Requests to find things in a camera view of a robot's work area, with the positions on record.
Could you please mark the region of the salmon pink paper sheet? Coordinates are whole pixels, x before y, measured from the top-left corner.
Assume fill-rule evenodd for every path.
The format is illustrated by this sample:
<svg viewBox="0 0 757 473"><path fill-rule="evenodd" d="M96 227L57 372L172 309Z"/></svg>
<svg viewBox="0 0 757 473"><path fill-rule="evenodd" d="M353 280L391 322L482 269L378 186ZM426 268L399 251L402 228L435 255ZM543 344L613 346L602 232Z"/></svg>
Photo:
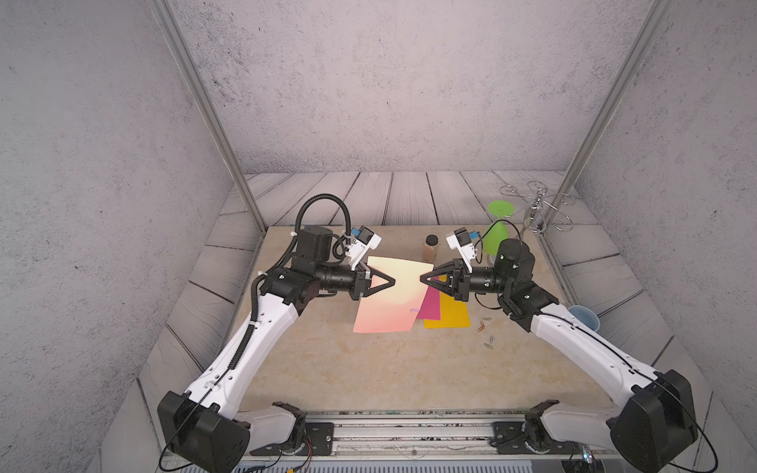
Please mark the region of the salmon pink paper sheet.
<svg viewBox="0 0 757 473"><path fill-rule="evenodd" d="M395 285L360 301L353 331L361 334L409 331L417 315L410 309L421 307L426 294L427 286L420 282L420 276L431 271L434 265L370 256L368 266L374 266L392 276Z"/></svg>

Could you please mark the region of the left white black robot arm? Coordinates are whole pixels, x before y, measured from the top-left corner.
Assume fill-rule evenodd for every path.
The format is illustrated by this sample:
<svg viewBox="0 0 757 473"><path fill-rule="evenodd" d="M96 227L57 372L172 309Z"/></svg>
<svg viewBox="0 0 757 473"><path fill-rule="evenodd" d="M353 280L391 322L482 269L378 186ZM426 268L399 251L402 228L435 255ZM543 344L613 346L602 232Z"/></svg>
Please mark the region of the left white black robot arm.
<svg viewBox="0 0 757 473"><path fill-rule="evenodd" d="M185 392L170 391L159 403L165 451L207 472L231 472L247 453L266 447L311 456L305 411L275 402L244 419L237 415L263 362L311 301L340 292L360 301L394 286L394 278L363 261L379 243L370 229L352 228L341 198L308 199L289 246L252 281L242 326Z"/></svg>

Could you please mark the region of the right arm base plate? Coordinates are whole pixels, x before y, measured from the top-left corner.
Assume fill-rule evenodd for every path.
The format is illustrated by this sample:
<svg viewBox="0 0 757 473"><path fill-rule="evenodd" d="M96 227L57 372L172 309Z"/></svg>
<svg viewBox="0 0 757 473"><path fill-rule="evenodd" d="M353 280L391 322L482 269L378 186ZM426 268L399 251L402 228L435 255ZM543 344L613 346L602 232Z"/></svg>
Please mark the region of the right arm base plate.
<svg viewBox="0 0 757 473"><path fill-rule="evenodd" d="M539 447L536 441L530 441L526 435L523 421L494 422L492 424L493 435L489 441L490 447L496 453L504 454L537 454L537 455L566 455L578 454L581 450L575 443L561 443L548 439Z"/></svg>

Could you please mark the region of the magenta paper sheet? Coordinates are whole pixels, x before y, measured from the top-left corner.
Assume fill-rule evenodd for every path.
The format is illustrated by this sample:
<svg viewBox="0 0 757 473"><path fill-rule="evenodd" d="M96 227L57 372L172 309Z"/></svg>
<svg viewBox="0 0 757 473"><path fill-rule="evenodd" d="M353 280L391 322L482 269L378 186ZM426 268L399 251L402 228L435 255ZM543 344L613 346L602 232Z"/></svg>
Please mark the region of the magenta paper sheet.
<svg viewBox="0 0 757 473"><path fill-rule="evenodd" d="M440 292L432 287L426 288L426 294L424 296L421 307L417 309L417 319L439 321L442 318L441 315L441 297Z"/></svg>

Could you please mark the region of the yellow paper sheet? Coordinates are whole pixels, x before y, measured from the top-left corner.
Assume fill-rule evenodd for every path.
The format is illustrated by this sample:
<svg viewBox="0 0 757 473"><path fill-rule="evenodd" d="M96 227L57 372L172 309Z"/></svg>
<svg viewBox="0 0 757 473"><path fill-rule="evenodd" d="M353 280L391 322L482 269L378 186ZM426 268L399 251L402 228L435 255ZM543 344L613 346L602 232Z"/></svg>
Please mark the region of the yellow paper sheet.
<svg viewBox="0 0 757 473"><path fill-rule="evenodd" d="M436 298L439 318L425 319L425 328L465 328L471 325L465 302L457 301L453 297L432 288L427 291L427 295Z"/></svg>

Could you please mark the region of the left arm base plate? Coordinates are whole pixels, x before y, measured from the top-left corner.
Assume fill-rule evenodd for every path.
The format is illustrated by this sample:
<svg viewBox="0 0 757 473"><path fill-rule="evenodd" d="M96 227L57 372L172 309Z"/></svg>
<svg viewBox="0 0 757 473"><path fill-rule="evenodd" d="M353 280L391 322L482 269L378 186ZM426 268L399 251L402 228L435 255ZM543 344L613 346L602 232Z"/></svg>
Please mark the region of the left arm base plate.
<svg viewBox="0 0 757 473"><path fill-rule="evenodd" d="M297 425L284 443L272 443L253 449L251 456L329 456L333 450L335 425L330 422L306 422Z"/></svg>

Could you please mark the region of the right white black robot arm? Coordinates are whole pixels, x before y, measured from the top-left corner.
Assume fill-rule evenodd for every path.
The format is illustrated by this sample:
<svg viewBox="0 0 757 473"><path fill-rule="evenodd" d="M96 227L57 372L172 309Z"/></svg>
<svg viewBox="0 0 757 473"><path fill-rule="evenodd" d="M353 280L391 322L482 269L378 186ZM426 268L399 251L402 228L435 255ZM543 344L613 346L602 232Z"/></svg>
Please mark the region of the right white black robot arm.
<svg viewBox="0 0 757 473"><path fill-rule="evenodd" d="M705 437L683 374L635 359L572 315L534 282L535 258L522 238L502 240L491 266L475 265L478 243L465 228L453 231L447 244L459 257L421 275L421 283L460 302L495 295L499 311L577 365L613 403L581 408L548 399L530 408L522 426L530 451L546 454L559 443L599 447L641 472L660 472Z"/></svg>

